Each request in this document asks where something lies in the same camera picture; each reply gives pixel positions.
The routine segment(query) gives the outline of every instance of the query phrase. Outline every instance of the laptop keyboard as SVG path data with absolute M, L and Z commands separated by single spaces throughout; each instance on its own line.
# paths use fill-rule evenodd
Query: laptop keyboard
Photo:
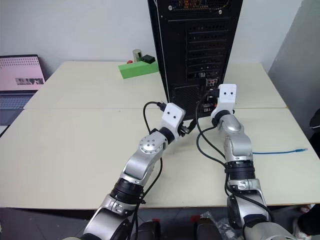
M 23 109 L 31 96 L 0 96 L 0 109 Z

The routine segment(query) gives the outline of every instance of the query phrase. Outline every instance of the floor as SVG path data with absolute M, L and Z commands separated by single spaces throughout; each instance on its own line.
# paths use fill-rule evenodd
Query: floor
M 161 223 L 164 239 L 182 239 L 174 237 L 176 229 L 183 229 L 183 239 L 191 239 L 188 229 L 192 229 L 193 220 L 202 213 L 209 212 L 216 221 L 227 217 L 225 207 L 140 209 L 139 224 L 157 220 Z M 291 222 L 300 215 L 296 207 L 273 209 L 276 222 L 291 231 Z M 0 208 L 1 240 L 61 240 L 67 237 L 80 237 L 91 210 L 40 210 Z M 320 240 L 320 235 L 312 238 Z

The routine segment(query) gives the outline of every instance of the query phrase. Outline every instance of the metal cylinder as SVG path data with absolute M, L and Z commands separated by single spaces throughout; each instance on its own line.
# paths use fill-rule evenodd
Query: metal cylinder
M 134 49 L 132 51 L 133 54 L 133 61 L 136 62 L 140 62 L 142 60 L 142 52 L 140 49 Z

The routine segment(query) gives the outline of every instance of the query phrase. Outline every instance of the black computer case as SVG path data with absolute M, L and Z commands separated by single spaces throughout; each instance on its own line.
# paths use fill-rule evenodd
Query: black computer case
M 223 83 L 242 0 L 148 0 L 166 98 L 195 118 L 197 102 Z M 215 108 L 206 100 L 199 116 Z

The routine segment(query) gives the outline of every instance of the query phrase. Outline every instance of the laptop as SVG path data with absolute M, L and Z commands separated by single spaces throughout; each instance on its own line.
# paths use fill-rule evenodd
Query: laptop
M 0 126 L 11 125 L 44 83 L 38 55 L 0 56 Z

